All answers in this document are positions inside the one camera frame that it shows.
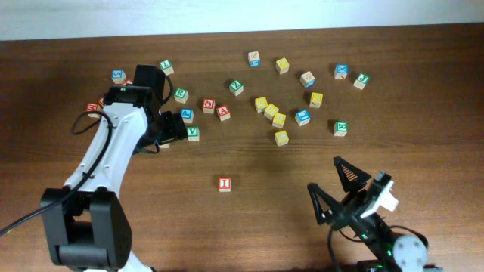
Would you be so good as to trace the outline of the green L block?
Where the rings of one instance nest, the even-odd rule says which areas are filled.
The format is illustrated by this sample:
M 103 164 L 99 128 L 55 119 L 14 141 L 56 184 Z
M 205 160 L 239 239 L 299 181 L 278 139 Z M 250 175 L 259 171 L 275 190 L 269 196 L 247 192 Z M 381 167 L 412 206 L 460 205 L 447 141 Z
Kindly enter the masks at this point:
M 171 75 L 175 72 L 172 62 L 167 59 L 160 62 L 160 69 L 167 75 Z

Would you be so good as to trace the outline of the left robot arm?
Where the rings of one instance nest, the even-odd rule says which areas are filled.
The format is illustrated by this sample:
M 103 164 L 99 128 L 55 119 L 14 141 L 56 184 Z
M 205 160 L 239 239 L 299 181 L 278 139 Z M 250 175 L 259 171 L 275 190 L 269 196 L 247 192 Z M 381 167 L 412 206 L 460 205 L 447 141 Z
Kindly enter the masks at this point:
M 132 229 L 119 201 L 129 161 L 159 153 L 187 138 L 178 113 L 161 112 L 170 78 L 158 67 L 138 65 L 133 83 L 113 85 L 94 123 L 97 132 L 77 169 L 61 189 L 40 200 L 53 264 L 73 271 L 149 271 L 132 251 Z

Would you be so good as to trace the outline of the blue S block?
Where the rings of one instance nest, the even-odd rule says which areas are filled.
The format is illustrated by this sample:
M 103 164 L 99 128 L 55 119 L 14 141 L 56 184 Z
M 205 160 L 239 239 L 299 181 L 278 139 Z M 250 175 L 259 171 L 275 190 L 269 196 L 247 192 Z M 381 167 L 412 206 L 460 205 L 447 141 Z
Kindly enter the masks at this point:
M 114 84 L 121 85 L 126 80 L 126 74 L 123 70 L 112 70 L 111 80 Z

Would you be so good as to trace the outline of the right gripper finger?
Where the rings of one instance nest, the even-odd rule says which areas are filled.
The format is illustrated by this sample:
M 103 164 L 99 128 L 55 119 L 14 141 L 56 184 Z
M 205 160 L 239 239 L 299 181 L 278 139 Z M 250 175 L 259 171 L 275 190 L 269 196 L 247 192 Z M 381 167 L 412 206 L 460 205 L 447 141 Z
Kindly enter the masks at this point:
M 317 223 L 319 225 L 333 224 L 340 211 L 340 204 L 315 183 L 309 183 L 307 189 Z
M 348 192 L 357 192 L 363 189 L 371 179 L 371 175 L 355 167 L 342 157 L 334 157 L 334 166 L 340 178 L 343 190 Z

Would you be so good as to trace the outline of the red a block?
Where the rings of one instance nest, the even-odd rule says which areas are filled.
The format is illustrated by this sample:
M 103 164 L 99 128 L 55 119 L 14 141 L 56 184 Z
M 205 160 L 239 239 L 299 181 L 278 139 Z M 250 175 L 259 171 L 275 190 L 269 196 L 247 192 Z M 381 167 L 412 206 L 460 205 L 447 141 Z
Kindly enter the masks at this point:
M 221 122 L 231 117 L 230 110 L 226 104 L 217 107 L 216 112 Z
M 122 83 L 123 86 L 125 86 L 125 85 L 132 85 L 132 84 L 133 83 L 132 83 L 131 79 L 127 79 L 127 80 L 124 81 L 124 83 Z

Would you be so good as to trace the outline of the red Q block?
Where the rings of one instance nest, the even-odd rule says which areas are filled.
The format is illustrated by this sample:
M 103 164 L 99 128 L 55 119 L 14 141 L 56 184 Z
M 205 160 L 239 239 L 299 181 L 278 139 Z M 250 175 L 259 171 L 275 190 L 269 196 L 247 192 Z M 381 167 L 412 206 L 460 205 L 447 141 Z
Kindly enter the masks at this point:
M 202 103 L 202 110 L 204 113 L 214 114 L 216 102 L 213 99 L 204 98 Z

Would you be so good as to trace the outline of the green r block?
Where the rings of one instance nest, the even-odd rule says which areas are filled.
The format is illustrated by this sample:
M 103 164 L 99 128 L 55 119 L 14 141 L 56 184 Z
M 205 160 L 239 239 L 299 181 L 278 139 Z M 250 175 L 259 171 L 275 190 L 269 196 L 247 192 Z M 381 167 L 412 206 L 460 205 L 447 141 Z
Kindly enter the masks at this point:
M 182 104 L 185 104 L 187 102 L 188 97 L 189 97 L 188 91 L 183 88 L 177 88 L 174 93 L 175 101 Z
M 349 127 L 347 122 L 336 121 L 334 124 L 334 136 L 344 137 L 348 133 Z

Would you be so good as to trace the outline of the yellow block top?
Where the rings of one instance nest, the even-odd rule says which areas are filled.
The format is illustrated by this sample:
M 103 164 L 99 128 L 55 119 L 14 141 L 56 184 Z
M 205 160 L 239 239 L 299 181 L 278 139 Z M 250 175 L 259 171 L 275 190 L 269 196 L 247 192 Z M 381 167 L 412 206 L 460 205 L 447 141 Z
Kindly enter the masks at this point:
M 275 67 L 279 74 L 283 74 L 289 70 L 290 64 L 288 63 L 287 59 L 283 57 L 279 60 L 276 60 Z

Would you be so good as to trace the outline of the red I block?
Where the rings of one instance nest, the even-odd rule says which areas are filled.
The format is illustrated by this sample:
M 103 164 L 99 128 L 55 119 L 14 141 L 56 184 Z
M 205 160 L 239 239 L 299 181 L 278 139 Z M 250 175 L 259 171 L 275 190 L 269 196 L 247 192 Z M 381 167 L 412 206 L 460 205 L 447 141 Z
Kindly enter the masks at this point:
M 231 179 L 227 177 L 219 178 L 218 189 L 220 192 L 231 191 Z

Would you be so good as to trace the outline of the yellow block right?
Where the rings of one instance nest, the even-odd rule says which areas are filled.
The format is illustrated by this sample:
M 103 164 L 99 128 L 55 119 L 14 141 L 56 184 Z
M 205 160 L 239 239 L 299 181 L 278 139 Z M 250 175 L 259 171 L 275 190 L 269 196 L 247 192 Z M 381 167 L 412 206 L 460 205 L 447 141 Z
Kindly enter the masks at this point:
M 309 100 L 309 106 L 314 108 L 320 108 L 322 105 L 324 95 L 318 92 L 312 92 Z

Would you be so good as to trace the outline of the yellow cluster block left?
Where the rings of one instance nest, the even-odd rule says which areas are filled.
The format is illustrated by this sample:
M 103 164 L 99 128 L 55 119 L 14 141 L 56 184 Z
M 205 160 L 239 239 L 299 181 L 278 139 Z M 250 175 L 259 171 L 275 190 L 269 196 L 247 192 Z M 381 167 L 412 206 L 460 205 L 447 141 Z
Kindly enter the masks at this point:
M 257 113 L 262 113 L 265 111 L 265 108 L 268 106 L 268 101 L 266 97 L 257 97 L 255 99 L 255 108 Z

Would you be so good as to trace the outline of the yellow cluster block lower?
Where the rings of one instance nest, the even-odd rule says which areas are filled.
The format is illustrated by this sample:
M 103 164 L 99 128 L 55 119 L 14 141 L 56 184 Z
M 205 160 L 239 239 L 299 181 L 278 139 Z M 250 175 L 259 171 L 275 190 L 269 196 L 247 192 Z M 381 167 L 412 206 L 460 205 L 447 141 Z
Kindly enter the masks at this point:
M 276 128 L 283 128 L 286 120 L 286 115 L 283 113 L 276 113 L 272 120 L 272 125 Z

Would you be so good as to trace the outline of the blue E block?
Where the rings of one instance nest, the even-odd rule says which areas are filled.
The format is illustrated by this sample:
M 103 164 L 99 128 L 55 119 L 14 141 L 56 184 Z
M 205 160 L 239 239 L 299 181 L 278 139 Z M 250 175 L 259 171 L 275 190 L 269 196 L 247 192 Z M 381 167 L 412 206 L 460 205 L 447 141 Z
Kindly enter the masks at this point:
M 298 126 L 306 125 L 310 122 L 311 116 L 307 110 L 300 110 L 295 115 Z

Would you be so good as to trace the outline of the red M block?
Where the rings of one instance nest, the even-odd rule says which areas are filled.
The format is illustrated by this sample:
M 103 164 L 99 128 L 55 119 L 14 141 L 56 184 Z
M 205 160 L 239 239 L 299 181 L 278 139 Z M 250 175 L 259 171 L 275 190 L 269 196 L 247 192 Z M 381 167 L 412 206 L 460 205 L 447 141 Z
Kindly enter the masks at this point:
M 85 111 L 89 117 L 99 119 L 101 117 L 100 112 L 102 111 L 102 107 L 99 104 L 88 103 Z

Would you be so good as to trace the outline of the green J block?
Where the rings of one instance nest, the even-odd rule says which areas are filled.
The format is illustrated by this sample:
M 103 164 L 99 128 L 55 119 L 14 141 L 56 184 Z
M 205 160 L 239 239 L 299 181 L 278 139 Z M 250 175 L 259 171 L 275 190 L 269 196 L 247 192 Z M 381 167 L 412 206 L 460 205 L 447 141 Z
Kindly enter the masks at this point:
M 366 86 L 366 84 L 368 84 L 369 80 L 370 80 L 370 76 L 364 74 L 364 73 L 360 73 L 356 80 L 354 81 L 353 83 L 353 86 L 360 89 L 360 90 L 363 90 L 364 87 Z

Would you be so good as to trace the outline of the green Z block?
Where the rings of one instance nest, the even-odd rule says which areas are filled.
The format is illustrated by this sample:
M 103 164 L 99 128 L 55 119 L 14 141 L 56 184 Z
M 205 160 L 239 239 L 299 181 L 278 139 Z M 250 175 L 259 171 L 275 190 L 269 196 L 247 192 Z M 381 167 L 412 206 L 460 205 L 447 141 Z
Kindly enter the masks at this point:
M 234 80 L 229 85 L 229 91 L 234 96 L 238 96 L 238 95 L 240 95 L 244 91 L 244 85 L 240 81 Z

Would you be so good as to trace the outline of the yellow cluster block middle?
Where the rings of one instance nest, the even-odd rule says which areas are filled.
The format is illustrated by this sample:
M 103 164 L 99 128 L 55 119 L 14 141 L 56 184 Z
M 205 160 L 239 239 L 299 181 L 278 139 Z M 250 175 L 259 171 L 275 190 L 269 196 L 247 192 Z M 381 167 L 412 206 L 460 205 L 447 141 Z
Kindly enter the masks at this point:
M 265 109 L 264 109 L 264 116 L 268 118 L 269 120 L 273 120 L 275 115 L 279 112 L 279 108 L 276 107 L 274 104 L 269 104 Z

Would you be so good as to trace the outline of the yellow cluster block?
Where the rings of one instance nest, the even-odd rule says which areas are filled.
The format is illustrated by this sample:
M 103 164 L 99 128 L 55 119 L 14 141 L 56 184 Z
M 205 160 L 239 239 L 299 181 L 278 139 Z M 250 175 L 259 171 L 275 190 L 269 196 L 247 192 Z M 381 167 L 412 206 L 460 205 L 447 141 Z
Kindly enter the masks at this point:
M 268 101 L 266 97 L 257 97 L 255 99 L 255 108 L 257 113 L 262 113 L 265 111 L 265 108 L 268 106 Z
M 264 109 L 264 116 L 268 118 L 269 120 L 273 120 L 275 115 L 279 112 L 279 108 L 276 107 L 274 104 L 269 104 L 265 109 Z
M 272 120 L 272 125 L 276 128 L 283 128 L 286 120 L 286 115 L 283 113 L 276 113 Z

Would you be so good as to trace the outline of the blue P block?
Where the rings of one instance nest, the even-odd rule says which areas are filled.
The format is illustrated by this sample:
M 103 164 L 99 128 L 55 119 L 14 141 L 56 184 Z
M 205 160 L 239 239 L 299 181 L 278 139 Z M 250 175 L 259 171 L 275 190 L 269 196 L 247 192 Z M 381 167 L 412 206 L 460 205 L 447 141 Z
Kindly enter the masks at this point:
M 191 124 L 194 121 L 194 111 L 192 109 L 182 109 L 181 117 L 185 124 Z

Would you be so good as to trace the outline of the blue X block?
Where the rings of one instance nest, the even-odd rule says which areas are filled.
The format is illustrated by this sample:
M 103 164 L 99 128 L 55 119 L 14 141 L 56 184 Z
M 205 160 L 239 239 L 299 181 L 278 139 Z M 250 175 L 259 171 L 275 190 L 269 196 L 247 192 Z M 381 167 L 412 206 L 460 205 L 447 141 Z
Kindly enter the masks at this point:
M 335 66 L 334 78 L 335 79 L 345 79 L 349 74 L 349 66 L 347 64 L 338 63 Z

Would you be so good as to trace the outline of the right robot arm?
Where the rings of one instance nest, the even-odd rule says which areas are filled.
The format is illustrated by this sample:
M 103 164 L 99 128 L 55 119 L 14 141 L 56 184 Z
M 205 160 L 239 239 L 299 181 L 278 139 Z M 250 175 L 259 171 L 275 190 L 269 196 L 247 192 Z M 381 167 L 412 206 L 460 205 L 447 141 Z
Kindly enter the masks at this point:
M 335 200 L 315 183 L 308 184 L 307 189 L 317 223 L 330 226 L 327 247 L 335 270 L 340 271 L 341 266 L 331 240 L 333 233 L 345 227 L 355 233 L 351 241 L 365 244 L 375 256 L 374 260 L 358 261 L 357 271 L 443 270 L 427 263 L 429 243 L 423 234 L 399 225 L 389 226 L 377 214 L 380 207 L 393 212 L 399 204 L 392 195 L 394 181 L 390 175 L 379 172 L 371 177 L 339 156 L 334 157 L 334 166 L 346 193 L 343 200 Z

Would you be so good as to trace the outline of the wooden block blue side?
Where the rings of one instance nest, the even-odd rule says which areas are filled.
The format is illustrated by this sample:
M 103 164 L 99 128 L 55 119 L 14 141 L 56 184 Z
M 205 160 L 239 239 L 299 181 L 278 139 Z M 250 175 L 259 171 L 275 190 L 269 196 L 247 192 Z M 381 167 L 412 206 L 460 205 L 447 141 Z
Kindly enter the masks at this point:
M 258 51 L 251 51 L 248 53 L 248 61 L 250 67 L 258 67 L 261 65 Z

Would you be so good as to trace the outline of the green V block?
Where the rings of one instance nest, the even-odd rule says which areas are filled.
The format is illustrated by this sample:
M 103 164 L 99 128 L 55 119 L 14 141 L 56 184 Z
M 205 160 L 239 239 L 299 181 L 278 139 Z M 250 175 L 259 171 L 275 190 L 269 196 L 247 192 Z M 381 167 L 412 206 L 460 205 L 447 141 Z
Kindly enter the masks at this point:
M 197 126 L 187 127 L 188 140 L 189 141 L 199 141 L 200 140 L 200 129 Z

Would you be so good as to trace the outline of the yellow C block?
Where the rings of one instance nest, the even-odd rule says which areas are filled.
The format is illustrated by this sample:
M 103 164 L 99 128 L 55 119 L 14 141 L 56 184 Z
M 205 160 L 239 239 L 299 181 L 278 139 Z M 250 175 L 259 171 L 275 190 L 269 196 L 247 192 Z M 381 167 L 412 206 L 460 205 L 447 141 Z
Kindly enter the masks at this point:
M 284 146 L 288 144 L 289 142 L 289 136 L 285 130 L 278 131 L 275 133 L 275 143 L 278 146 Z

